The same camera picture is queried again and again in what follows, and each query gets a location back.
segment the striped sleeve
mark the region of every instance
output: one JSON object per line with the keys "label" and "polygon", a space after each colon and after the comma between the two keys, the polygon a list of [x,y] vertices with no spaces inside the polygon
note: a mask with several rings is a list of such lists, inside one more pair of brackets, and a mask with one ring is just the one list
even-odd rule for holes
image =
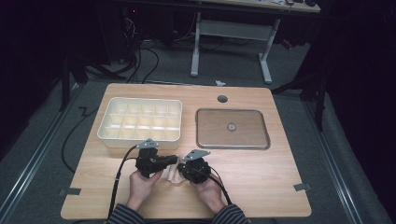
{"label": "striped sleeve", "polygon": [[108,224],[123,224],[123,223],[134,223],[143,224],[145,219],[140,216],[135,210],[123,205],[117,204],[113,213],[107,221]]}
{"label": "striped sleeve", "polygon": [[248,219],[236,204],[230,204],[213,217],[212,224],[248,224]]}

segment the desk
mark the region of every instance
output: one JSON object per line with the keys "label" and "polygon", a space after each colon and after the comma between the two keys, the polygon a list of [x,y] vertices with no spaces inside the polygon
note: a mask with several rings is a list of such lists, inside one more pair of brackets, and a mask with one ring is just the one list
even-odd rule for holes
{"label": "desk", "polygon": [[[243,7],[258,7],[258,8],[270,8],[286,11],[299,11],[299,12],[320,12],[318,5],[314,7],[309,7],[306,4],[294,3],[292,6],[280,5],[267,1],[257,1],[257,0],[202,0],[199,1],[200,4],[203,2],[226,4],[226,5],[236,5]],[[227,22],[227,21],[211,21],[211,20],[201,20],[201,13],[197,13],[196,29],[195,29],[195,46],[194,52],[192,54],[191,63],[191,76],[198,76],[199,68],[199,54],[200,54],[200,36],[201,35],[217,35],[224,37],[235,37],[235,38],[245,38],[252,40],[265,41],[265,48],[262,53],[259,54],[259,62],[262,67],[262,75],[264,77],[264,82],[267,84],[272,83],[270,71],[268,69],[267,57],[270,52],[271,46],[273,44],[274,38],[276,36],[276,31],[280,19],[276,19],[274,25],[253,25],[244,24],[237,22]]]}
{"label": "desk", "polygon": [[[218,96],[228,97],[227,103]],[[195,144],[195,113],[201,107],[256,109],[262,112],[271,147],[267,150],[207,149],[205,157],[217,170],[233,203],[247,217],[307,217],[311,208],[288,139],[271,92],[264,88],[170,86],[170,85],[108,85],[87,144],[84,147],[71,188],[81,189],[79,195],[67,195],[62,209],[66,219],[106,218],[114,177],[128,148],[107,148],[97,131],[107,104],[114,97],[178,99],[183,104],[181,137],[175,150],[159,150],[158,155],[187,155]],[[129,196],[129,174],[134,161],[125,162],[116,203],[126,203]],[[139,211],[146,218],[206,218],[213,214],[199,201],[188,181],[172,184],[164,177]]]}

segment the black tape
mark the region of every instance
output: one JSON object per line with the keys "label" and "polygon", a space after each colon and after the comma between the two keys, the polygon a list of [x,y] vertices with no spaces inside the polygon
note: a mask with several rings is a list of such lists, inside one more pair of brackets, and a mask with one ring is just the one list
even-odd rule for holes
{"label": "black tape", "polygon": [[59,191],[59,196],[66,196],[66,195],[79,195],[81,193],[81,189],[61,189]]}
{"label": "black tape", "polygon": [[305,190],[305,191],[307,191],[307,190],[310,190],[310,189],[312,189],[311,188],[311,185],[310,184],[305,184],[305,183],[301,183],[301,184],[298,184],[298,185],[294,185],[294,189],[296,190],[296,191],[300,191],[300,190]]}

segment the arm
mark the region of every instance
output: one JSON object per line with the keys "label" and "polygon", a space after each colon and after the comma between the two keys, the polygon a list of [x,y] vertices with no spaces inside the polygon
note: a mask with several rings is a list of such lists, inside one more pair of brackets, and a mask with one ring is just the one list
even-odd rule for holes
{"label": "arm", "polygon": [[[211,176],[221,183],[217,176]],[[221,199],[221,188],[215,181],[208,178],[204,183],[194,184],[190,182],[190,184],[197,190],[201,201],[215,214],[212,223],[248,224],[244,212],[237,205],[225,205]]]}
{"label": "arm", "polygon": [[117,204],[110,218],[109,224],[121,223],[144,223],[144,219],[140,216],[140,206],[149,197],[157,180],[160,179],[163,171],[155,173],[151,178],[145,178],[140,171],[135,171],[129,176],[130,192],[129,200],[126,205]]}
{"label": "arm", "polygon": [[244,212],[236,205],[230,204],[223,207],[214,217],[213,224],[248,224]]}

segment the white plastic tray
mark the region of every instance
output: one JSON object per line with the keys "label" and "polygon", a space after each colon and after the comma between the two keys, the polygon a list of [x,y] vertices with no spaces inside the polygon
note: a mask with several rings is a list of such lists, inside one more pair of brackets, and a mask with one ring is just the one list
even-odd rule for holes
{"label": "white plastic tray", "polygon": [[108,147],[132,147],[151,138],[160,149],[176,149],[181,112],[178,100],[116,97],[108,103],[97,134]]}

